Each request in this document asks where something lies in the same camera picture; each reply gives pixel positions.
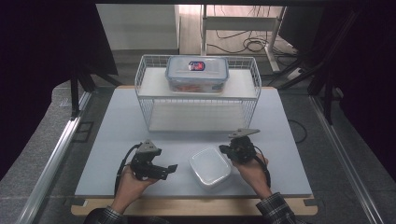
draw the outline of human hand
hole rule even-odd
[[[148,178],[139,180],[134,175],[131,166],[127,164],[121,175],[120,184],[117,189],[116,197],[111,204],[111,208],[116,212],[123,214],[125,209],[134,201],[136,201],[145,191],[145,189],[156,183],[157,179]]]
[[[257,157],[268,164],[268,160],[257,153]],[[241,164],[236,161],[232,161],[233,166],[238,169],[242,178],[253,188],[260,199],[266,199],[272,195],[272,191],[267,185],[267,179],[262,167],[256,160],[251,160],[247,163]]]

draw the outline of wrist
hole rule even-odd
[[[273,193],[267,186],[255,188],[254,191],[256,192],[257,196],[259,196],[260,200],[269,198]]]
[[[113,201],[113,203],[111,204],[111,209],[113,209],[114,211],[120,213],[121,215],[125,212],[126,208],[129,206],[129,204],[124,203],[120,200],[118,200],[117,198]]]

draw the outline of white wall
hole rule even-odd
[[[111,49],[178,49],[178,6],[96,5]]]

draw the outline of plastic food container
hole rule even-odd
[[[231,165],[218,147],[209,146],[190,157],[190,165],[200,185],[212,189],[231,173]]]
[[[221,93],[228,79],[224,57],[172,56],[165,72],[174,92]]]

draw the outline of sleeve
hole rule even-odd
[[[97,224],[121,224],[122,215],[108,206],[99,217]]]
[[[289,208],[285,199],[280,193],[275,193],[271,197],[256,204],[264,219],[272,224],[303,223],[296,220],[294,213]]]

